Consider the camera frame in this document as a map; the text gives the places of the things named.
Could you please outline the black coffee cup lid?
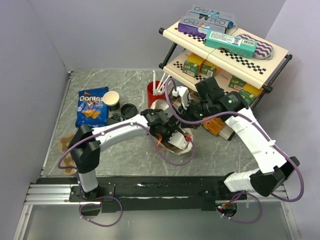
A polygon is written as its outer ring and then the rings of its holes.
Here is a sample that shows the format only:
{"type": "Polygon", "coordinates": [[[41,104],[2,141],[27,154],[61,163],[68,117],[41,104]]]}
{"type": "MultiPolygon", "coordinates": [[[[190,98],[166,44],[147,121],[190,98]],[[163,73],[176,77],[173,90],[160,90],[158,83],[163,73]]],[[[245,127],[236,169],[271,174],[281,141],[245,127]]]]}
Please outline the black coffee cup lid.
{"type": "Polygon", "coordinates": [[[112,114],[111,116],[108,117],[107,119],[107,125],[114,125],[120,122],[123,122],[125,119],[121,114],[112,114]]]}
{"type": "Polygon", "coordinates": [[[126,103],[121,107],[120,113],[122,117],[127,120],[138,114],[137,107],[132,103],[126,103]]]}

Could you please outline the paper coffee cup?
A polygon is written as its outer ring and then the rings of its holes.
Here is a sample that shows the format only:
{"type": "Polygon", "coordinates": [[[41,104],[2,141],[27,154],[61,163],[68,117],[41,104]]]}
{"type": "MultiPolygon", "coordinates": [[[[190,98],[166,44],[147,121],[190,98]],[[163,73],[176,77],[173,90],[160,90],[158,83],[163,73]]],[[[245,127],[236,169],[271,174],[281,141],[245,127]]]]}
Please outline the paper coffee cup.
{"type": "Polygon", "coordinates": [[[117,112],[120,109],[120,95],[116,91],[108,91],[102,98],[110,112],[117,112]]]}

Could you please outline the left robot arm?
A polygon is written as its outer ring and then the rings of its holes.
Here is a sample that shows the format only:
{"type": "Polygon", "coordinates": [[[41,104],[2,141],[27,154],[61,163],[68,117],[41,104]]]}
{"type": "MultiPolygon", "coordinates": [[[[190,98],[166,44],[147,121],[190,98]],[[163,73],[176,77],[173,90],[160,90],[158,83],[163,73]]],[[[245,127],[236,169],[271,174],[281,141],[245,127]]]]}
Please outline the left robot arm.
{"type": "Polygon", "coordinates": [[[178,150],[192,151],[195,146],[192,137],[180,129],[178,120],[162,109],[146,109],[134,117],[113,125],[90,128],[87,124],[78,128],[68,146],[76,165],[81,195],[87,201],[99,195],[96,168],[100,163],[100,153],[132,138],[148,135],[153,141],[158,137],[162,145],[178,150]]]}

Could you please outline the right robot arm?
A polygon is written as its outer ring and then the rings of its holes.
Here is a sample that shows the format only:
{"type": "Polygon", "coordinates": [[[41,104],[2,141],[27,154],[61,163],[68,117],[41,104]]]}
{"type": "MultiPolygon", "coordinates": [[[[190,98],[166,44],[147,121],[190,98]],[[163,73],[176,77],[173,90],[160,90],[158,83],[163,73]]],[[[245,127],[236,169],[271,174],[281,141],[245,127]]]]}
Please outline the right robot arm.
{"type": "Polygon", "coordinates": [[[240,93],[225,93],[216,79],[209,77],[195,85],[200,97],[200,101],[195,102],[187,87],[173,85],[170,88],[169,85],[174,82],[172,78],[166,82],[165,97],[169,100],[172,95],[180,99],[180,110],[173,109],[172,112],[182,124],[196,126],[219,117],[238,135],[258,164],[255,170],[229,174],[218,187],[223,199],[230,199],[238,191],[255,191],[263,197],[273,196],[274,191],[293,173],[298,174],[300,192],[292,201],[302,197],[304,181],[299,160],[295,156],[289,157],[268,136],[240,93]]]}

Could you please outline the brown paper takeout bag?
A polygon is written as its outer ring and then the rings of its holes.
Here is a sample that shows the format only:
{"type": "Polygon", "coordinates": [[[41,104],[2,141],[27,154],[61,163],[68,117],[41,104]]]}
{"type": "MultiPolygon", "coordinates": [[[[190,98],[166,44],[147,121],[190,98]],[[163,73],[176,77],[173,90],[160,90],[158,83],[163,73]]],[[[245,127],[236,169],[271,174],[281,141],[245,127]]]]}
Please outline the brown paper takeout bag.
{"type": "MultiPolygon", "coordinates": [[[[153,102],[151,105],[151,109],[156,110],[160,109],[163,110],[164,113],[167,115],[167,117],[172,117],[172,111],[169,108],[168,103],[163,99],[158,99],[153,102]]],[[[193,144],[186,140],[186,138],[190,138],[192,141],[194,140],[194,135],[192,134],[192,131],[190,128],[181,128],[180,126],[178,129],[173,133],[172,141],[164,141],[162,137],[159,137],[159,135],[156,135],[154,137],[155,140],[157,140],[157,147],[160,148],[160,151],[168,151],[176,155],[181,155],[188,153],[192,150],[193,144]]]]}

